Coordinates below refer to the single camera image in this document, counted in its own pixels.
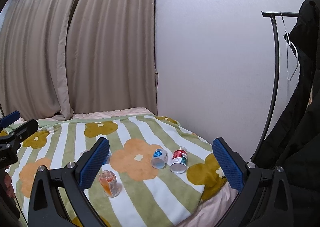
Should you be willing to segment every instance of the beige curtain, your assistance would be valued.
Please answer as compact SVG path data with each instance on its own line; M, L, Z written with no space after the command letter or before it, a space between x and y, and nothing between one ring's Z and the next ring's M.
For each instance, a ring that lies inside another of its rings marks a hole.
M24 119L73 114L65 68L73 0L12 0L0 32L0 102Z
M79 0L67 38L75 113L156 108L155 0Z

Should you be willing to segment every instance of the bed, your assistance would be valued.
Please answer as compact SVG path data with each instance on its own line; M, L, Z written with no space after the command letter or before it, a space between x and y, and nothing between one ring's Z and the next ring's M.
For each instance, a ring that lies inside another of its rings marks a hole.
M4 132L23 122L21 118ZM38 123L38 132L18 151L19 161L7 170L26 217L36 169L40 165L60 168L77 161L102 136L110 141L111 158L100 172L113 171L121 192L108 198L96 178L84 193L107 226L214 226L237 195L207 141L179 122L157 117L145 108L75 114L68 121L48 118ZM165 168L152 168L150 159L159 146L169 158L179 146L186 147L187 171L172 173L170 159ZM64 189L60 193L70 219L81 226Z

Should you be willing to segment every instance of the white wall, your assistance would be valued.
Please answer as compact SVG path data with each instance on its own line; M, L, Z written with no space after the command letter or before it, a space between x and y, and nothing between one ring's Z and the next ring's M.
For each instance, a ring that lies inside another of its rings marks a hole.
M156 0L158 112L208 141L223 137L246 160L254 153L272 96L272 26L261 11L298 12L304 0ZM271 127L299 71L287 81L284 28L280 82ZM285 18L287 30L295 18ZM289 50L289 71L295 57Z

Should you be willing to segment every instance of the blanket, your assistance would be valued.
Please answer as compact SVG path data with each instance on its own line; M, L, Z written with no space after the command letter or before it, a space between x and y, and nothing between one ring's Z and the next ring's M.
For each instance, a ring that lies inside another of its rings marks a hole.
M114 172L121 191L115 198L107 197L96 177L84 193L107 226L177 225L227 181L212 146L167 117L146 114L65 122L41 120L38 132L22 143L19 161L7 170L26 217L37 168L61 168L77 161L100 137L109 140L111 158L99 173ZM181 146L188 151L188 169L175 174L170 171L170 158ZM168 152L169 160L163 169L154 169L150 160L159 147ZM72 222L81 226L63 188L60 193Z

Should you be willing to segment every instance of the black metal pole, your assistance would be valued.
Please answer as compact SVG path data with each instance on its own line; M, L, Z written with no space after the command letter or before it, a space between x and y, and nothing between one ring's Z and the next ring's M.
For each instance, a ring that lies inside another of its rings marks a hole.
M298 18L299 14L296 12L273 12L273 11L267 11L267 12L261 12L263 17L293 17L293 18Z
M280 63L280 54L279 54L279 38L278 38L278 30L277 30L277 22L276 22L276 18L275 15L273 15L273 13L270 13L270 16L265 16L265 17L270 17L271 19L271 23L272 23L272 28L273 28L273 37L275 39L275 53L276 53L276 65L275 65L275 80L273 82L273 92L272 92L272 98L271 98L271 104L270 104L270 108L269 108L269 113L268 113L268 117L267 117L267 121L266 124L264 126L259 144L256 148L256 151L254 152L251 161L255 162L255 159L257 157L257 154L259 153L259 150L262 146L262 143L267 135L267 131L271 122L271 118L272 118L272 114L273 114L273 110L275 108L275 104L276 104L276 97L277 97L277 91L278 91L278 83L279 83L279 63Z

